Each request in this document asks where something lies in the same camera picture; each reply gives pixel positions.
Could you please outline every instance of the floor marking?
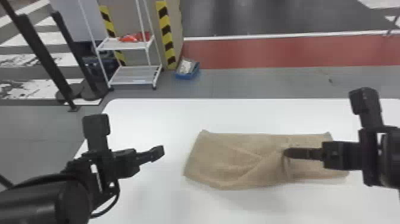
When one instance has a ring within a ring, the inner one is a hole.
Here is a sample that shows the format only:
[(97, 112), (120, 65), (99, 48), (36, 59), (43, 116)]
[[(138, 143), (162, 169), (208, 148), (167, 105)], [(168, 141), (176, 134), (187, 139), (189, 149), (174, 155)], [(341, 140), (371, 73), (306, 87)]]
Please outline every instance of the floor marking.
[[(343, 32), (314, 32), (314, 33), (282, 33), (260, 35), (234, 35), (234, 36), (201, 36), (183, 38), (184, 41), (223, 41), (223, 40), (247, 40), (268, 38), (303, 38), (318, 36), (357, 36), (357, 35), (384, 35), (387, 30), (343, 31)], [(400, 34), (399, 30), (393, 30), (392, 34)]]
[[(23, 8), (20, 8), (19, 10), (15, 11), (15, 13), (17, 14), (29, 14), (31, 12), (34, 12), (46, 5), (48, 5), (50, 2), (49, 0), (40, 0), (37, 1), (35, 3), (32, 3), (30, 5), (27, 5)], [(12, 23), (13, 21), (10, 19), (10, 17), (8, 15), (4, 15), (2, 17), (0, 17), (0, 28), (2, 28), (3, 26)]]
[[(385, 16), (385, 18), (393, 23), (393, 20), (395, 19), (395, 16), (394, 15), (388, 15), (388, 16)], [(400, 18), (397, 19), (396, 26), (400, 27)]]
[(396, 8), (400, 7), (399, 0), (358, 0), (368, 8)]
[(57, 24), (55, 23), (53, 18), (51, 16), (49, 16), (49, 17), (45, 18), (44, 20), (36, 23), (35, 26), (57, 26)]
[[(60, 67), (78, 66), (77, 61), (72, 53), (52, 53), (54, 62)], [(40, 65), (35, 54), (5, 54), (0, 55), (0, 67), (30, 67)]]
[[(83, 79), (67, 79), (69, 84), (80, 83)], [(1, 99), (55, 99), (58, 91), (51, 79), (32, 79), (22, 81), (0, 80)], [(98, 105), (96, 101), (75, 99), (77, 105)]]
[[(66, 44), (66, 41), (61, 32), (43, 32), (38, 33), (38, 35), (45, 45)], [(21, 34), (18, 34), (2, 43), (0, 46), (28, 46), (28, 43), (25, 41)]]

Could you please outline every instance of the black pole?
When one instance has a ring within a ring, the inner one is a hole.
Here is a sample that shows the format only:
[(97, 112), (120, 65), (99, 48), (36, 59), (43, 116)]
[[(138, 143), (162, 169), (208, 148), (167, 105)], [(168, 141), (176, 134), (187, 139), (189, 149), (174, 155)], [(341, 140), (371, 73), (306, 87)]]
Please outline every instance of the black pole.
[(60, 94), (57, 93), (56, 97), (57, 95), (61, 95), (61, 97), (63, 97), (63, 101), (66, 101), (70, 106), (70, 111), (77, 111), (78, 107), (72, 101), (72, 96), (75, 95), (74, 92), (77, 92), (79, 90), (75, 88), (76, 90), (73, 91), (68, 85), (66, 79), (61, 73), (61, 70), (55, 64), (49, 51), (46, 49), (45, 45), (40, 39), (38, 33), (36, 33), (35, 28), (30, 22), (28, 16), (25, 14), (17, 15), (7, 0), (0, 0), (0, 4), (4, 7), (5, 11), (12, 19), (15, 26), (25, 38), (25, 41), (31, 47), (32, 51), (36, 54), (40, 63), (43, 65), (50, 78), (59, 89)]
[(8, 180), (7, 178), (5, 178), (3, 175), (0, 174), (0, 184), (3, 185), (6, 188), (12, 188), (14, 186), (14, 184)]
[(107, 86), (96, 85), (92, 76), (89, 74), (88, 68), (86, 68), (85, 62), (83, 61), (82, 56), (80, 55), (79, 50), (77, 49), (77, 46), (74, 40), (72, 39), (67, 26), (65, 25), (61, 13), (59, 11), (55, 11), (51, 13), (51, 16), (53, 17), (55, 23), (60, 29), (65, 41), (67, 42), (68, 46), (71, 49), (72, 54), (74, 55), (76, 61), (78, 62), (78, 65), (83, 73), (83, 76), (86, 79), (86, 81), (81, 83), (84, 86), (83, 91), (81, 93), (82, 98), (86, 100), (96, 100), (104, 97), (108, 92)]

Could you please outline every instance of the beige towel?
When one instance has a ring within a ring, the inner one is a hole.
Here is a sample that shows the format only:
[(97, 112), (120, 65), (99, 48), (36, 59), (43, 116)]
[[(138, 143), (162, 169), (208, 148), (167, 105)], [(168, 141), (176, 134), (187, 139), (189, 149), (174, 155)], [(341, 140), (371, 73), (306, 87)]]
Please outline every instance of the beige towel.
[(344, 177), (348, 172), (327, 170), (323, 163), (283, 156), (289, 147), (320, 148), (331, 141), (321, 135), (268, 135), (200, 132), (184, 175), (217, 189), (249, 189), (295, 182), (298, 179)]

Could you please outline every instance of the yellow and black striped pole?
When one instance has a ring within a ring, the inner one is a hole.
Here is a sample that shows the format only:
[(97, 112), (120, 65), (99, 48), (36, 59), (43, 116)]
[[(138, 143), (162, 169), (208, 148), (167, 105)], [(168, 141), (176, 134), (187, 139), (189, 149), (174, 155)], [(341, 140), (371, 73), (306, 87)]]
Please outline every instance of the yellow and black striped pole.
[[(107, 6), (100, 5), (99, 6), (101, 17), (104, 21), (105, 29), (107, 30), (108, 36), (111, 38), (116, 38), (117, 34), (115, 33), (115, 28), (113, 23), (111, 22), (110, 12), (108, 11)], [(114, 51), (115, 57), (119, 60), (122, 66), (126, 66), (125, 56), (121, 51)]]
[(165, 50), (165, 59), (167, 60), (168, 69), (176, 69), (177, 61), (172, 39), (171, 21), (168, 15), (167, 3), (165, 1), (155, 2), (155, 7), (158, 12), (160, 30), (162, 36), (162, 44)]

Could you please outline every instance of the white table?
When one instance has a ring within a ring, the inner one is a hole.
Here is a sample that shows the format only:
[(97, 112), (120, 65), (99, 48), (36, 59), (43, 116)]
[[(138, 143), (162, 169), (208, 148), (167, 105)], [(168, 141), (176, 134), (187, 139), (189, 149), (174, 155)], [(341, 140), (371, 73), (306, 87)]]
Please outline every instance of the white table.
[[(400, 101), (381, 101), (386, 124), (400, 126)], [(296, 183), (246, 191), (218, 191), (187, 180), (182, 170), (197, 134), (323, 133), (356, 141), (360, 128), (348, 99), (117, 99), (110, 117), (110, 148), (165, 156), (120, 181), (121, 197), (91, 224), (398, 223), (396, 190), (367, 187), (361, 172), (344, 183)], [(78, 154), (87, 150), (86, 143)]]

